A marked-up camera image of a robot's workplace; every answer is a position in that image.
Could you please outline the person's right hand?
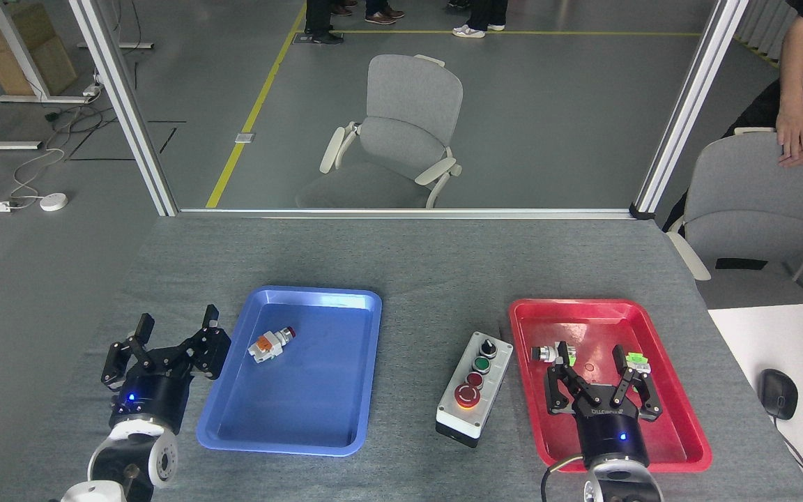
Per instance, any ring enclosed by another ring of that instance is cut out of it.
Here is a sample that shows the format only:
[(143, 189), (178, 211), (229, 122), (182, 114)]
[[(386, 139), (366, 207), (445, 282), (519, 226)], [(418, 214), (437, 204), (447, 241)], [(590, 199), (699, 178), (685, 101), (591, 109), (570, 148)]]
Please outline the person's right hand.
[(780, 105), (775, 130), (783, 149), (780, 160), (799, 160), (803, 156), (803, 104)]

